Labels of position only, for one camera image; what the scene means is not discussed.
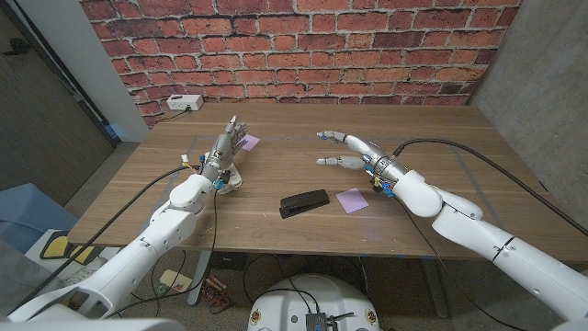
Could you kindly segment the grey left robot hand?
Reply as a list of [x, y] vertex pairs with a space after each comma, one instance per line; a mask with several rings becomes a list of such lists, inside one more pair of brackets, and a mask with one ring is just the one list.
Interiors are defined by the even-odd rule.
[[233, 162], [234, 156], [247, 143], [244, 136], [247, 127], [244, 122], [238, 122], [238, 116], [234, 115], [227, 124], [224, 132], [212, 145], [206, 156], [200, 174], [209, 181], [214, 182], [220, 174]]

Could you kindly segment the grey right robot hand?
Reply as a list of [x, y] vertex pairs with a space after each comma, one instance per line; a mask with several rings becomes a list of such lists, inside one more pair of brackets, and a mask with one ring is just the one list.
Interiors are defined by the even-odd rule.
[[354, 135], [339, 131], [320, 131], [317, 136], [322, 140], [344, 143], [351, 151], [358, 154], [358, 157], [342, 155], [319, 158], [316, 161], [318, 165], [340, 166], [353, 170], [364, 169], [371, 176], [387, 182], [397, 182], [409, 172], [405, 166], [396, 161], [394, 156], [388, 156], [374, 143], [366, 142]]

